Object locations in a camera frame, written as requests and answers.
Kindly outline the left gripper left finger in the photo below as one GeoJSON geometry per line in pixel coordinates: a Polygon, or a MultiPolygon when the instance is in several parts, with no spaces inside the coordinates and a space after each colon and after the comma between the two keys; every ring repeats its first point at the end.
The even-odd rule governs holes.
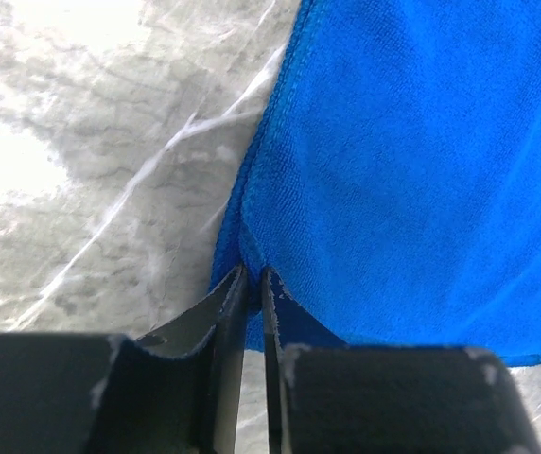
{"type": "Polygon", "coordinates": [[[246,318],[238,266],[138,340],[0,333],[0,453],[233,452],[246,318]]]}

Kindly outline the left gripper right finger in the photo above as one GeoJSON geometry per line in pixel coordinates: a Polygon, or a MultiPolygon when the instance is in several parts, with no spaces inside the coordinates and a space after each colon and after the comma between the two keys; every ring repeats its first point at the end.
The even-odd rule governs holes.
{"type": "Polygon", "coordinates": [[[475,347],[353,346],[261,281],[273,453],[538,453],[513,378],[475,347]]]}

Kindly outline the large blue towel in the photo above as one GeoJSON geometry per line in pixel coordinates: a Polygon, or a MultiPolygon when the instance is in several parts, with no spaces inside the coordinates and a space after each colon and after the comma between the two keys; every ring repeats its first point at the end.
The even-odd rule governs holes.
{"type": "Polygon", "coordinates": [[[541,363],[541,1],[304,1],[211,280],[352,344],[541,363]]]}

